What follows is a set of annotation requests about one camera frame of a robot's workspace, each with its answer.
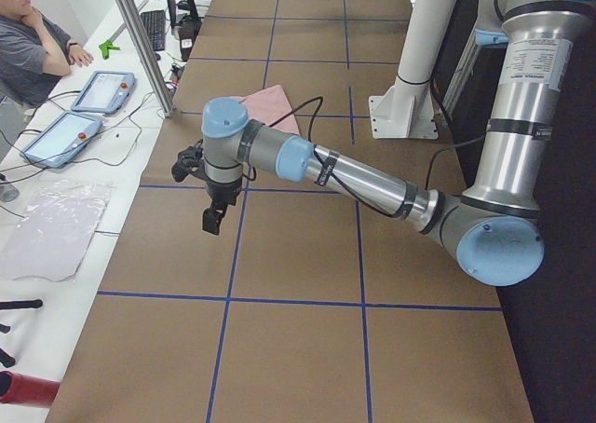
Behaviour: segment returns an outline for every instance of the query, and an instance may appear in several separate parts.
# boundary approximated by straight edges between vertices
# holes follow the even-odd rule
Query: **white table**
[[[164,9],[165,0],[149,0],[145,10]],[[120,50],[111,50],[108,60],[103,60],[98,45],[104,42],[122,23],[122,17],[116,6],[102,21],[98,29],[85,45],[93,54],[95,61],[88,67],[74,67],[70,75],[61,80],[51,95],[68,90],[81,89],[95,70],[131,71],[136,75],[136,87],[129,100],[117,115],[105,117],[103,126],[109,128],[127,116],[141,104],[145,94],[152,92],[149,79],[139,61],[138,54],[128,31],[125,30],[114,42]],[[174,60],[180,58],[178,41],[168,33],[166,51],[159,52],[159,67],[166,75]],[[56,100],[63,108],[69,109],[75,96]],[[36,113],[28,129],[43,130],[61,113],[61,109],[46,103]],[[26,300],[41,298],[43,307],[39,309],[21,309],[0,311],[0,322],[12,327],[8,334],[0,334],[0,348],[16,358],[17,364],[9,370],[21,374],[61,381],[71,359],[78,336],[91,307],[93,298],[102,280],[103,273],[117,241],[117,233],[127,217],[134,198],[139,179],[163,121],[163,112],[155,95],[152,95],[144,107],[134,115],[141,126],[142,134],[134,151],[118,167],[110,167],[97,161],[67,165],[59,170],[45,170],[31,179],[16,183],[20,196],[9,203],[2,203],[8,209],[23,214],[39,188],[62,179],[79,181],[86,184],[107,184],[112,195],[102,216],[98,230],[115,233],[95,233],[87,253],[75,276],[70,280],[50,282],[41,279],[6,280],[0,277],[0,301]],[[101,160],[117,163],[122,160],[133,144],[139,129],[125,120],[117,128],[105,132],[84,149],[76,159],[97,157]],[[22,135],[16,143],[22,148],[34,137]],[[24,161],[15,149],[12,149],[0,164],[9,180],[16,180],[33,174],[39,169],[23,167]],[[17,228],[20,218],[0,211],[0,251],[7,243],[12,232]],[[36,423],[46,419],[47,410],[19,405],[0,405],[0,421],[3,423]]]

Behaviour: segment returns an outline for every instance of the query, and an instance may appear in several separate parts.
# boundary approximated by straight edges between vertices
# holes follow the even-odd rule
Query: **black keyboard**
[[[166,48],[166,12],[164,10],[144,11],[141,22],[155,52]]]

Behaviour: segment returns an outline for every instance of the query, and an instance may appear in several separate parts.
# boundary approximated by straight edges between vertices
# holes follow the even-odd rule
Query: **man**
[[[28,106],[42,104],[70,65],[93,57],[31,0],[0,0],[0,77]]]

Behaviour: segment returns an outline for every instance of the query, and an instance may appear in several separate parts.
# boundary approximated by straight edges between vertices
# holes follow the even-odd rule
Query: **tablet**
[[[85,148],[101,127],[102,121],[97,117],[66,111],[27,144],[20,155],[31,162],[57,169]]]
[[[126,102],[134,81],[132,72],[95,71],[74,99],[71,110],[113,114]]]

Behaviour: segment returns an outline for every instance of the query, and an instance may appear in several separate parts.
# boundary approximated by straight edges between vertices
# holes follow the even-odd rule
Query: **pink cloth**
[[[291,111],[290,102],[281,85],[263,89],[247,97],[232,97],[246,106],[249,117],[270,125]],[[286,117],[275,127],[276,130],[300,134],[294,115]]]

